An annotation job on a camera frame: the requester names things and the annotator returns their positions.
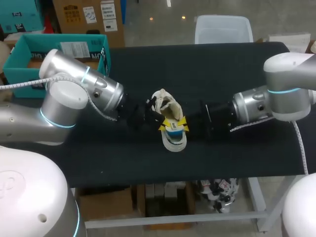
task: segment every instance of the white plastic container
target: white plastic container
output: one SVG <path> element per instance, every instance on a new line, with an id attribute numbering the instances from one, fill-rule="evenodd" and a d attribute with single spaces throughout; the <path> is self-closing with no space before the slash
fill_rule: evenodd
<path id="1" fill-rule="evenodd" d="M 253 42 L 253 37 L 245 17 L 204 15 L 197 18 L 195 44 L 246 42 Z"/>

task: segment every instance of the concrete floor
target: concrete floor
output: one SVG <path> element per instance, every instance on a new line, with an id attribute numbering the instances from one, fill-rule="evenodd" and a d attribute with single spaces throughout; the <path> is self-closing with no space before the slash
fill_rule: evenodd
<path id="1" fill-rule="evenodd" d="M 309 32 L 316 39 L 316 0 L 127 0 L 126 46 L 194 43 L 197 16 L 238 15 L 249 19 L 253 39 L 268 34 Z M 268 204 L 282 177 L 259 178 Z M 252 210 L 247 188 L 238 193 L 232 212 Z M 89 237 L 281 237 L 280 220 L 267 233 L 257 232 L 255 220 L 196 223 L 185 231 L 145 231 L 141 226 L 88 230 Z"/>
<path id="2" fill-rule="evenodd" d="M 253 39 L 268 34 L 309 32 L 316 39 L 316 0 L 127 0 L 126 46 L 194 43 L 200 15 L 247 17 Z"/>

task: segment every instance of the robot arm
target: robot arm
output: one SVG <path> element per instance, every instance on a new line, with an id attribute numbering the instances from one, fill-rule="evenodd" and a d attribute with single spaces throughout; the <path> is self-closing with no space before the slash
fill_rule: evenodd
<path id="1" fill-rule="evenodd" d="M 269 117 L 295 121 L 309 114 L 316 102 L 316 55 L 279 54 L 265 62 L 264 72 L 267 85 L 236 93 L 231 101 L 201 102 L 199 122 L 207 137 L 222 137 L 235 126 Z"/>
<path id="2" fill-rule="evenodd" d="M 51 50 L 45 57 L 39 77 L 41 79 L 37 82 L 0 86 L 8 89 L 39 82 L 48 84 L 41 108 L 2 105 L 0 142 L 59 145 L 75 127 L 81 110 L 88 102 L 104 118 L 114 121 L 126 119 L 131 127 L 138 128 L 149 123 L 158 128 L 164 120 L 163 116 L 149 109 L 150 103 L 142 104 L 131 99 L 120 83 L 57 49 Z"/>

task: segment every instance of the white sneaker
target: white sneaker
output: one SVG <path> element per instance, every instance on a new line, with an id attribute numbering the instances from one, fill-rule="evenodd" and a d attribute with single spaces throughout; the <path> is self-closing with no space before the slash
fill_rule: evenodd
<path id="1" fill-rule="evenodd" d="M 152 109 L 165 116 L 163 126 L 160 127 L 162 142 L 171 152 L 182 151 L 187 145 L 188 131 L 185 117 L 183 117 L 182 108 L 179 103 L 164 89 L 156 91 L 153 97 L 156 102 Z"/>

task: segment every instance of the black tablecloth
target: black tablecloth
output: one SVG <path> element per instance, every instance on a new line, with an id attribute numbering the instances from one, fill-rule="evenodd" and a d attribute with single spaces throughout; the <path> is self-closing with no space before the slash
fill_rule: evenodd
<path id="1" fill-rule="evenodd" d="M 199 110 L 200 99 L 230 100 L 234 93 L 264 85 L 265 60 L 282 52 L 287 48 L 273 42 L 113 49 L 111 77 L 140 99 L 165 88 L 184 114 L 190 114 Z M 315 119 L 312 110 L 299 122 L 310 172 L 316 172 Z M 87 108 L 63 145 L 6 146 L 49 157 L 71 187 L 303 174 L 294 128 L 276 120 L 236 131 L 227 141 L 188 141 L 184 151 L 172 153 L 163 146 L 159 132 L 145 127 L 136 132 Z"/>

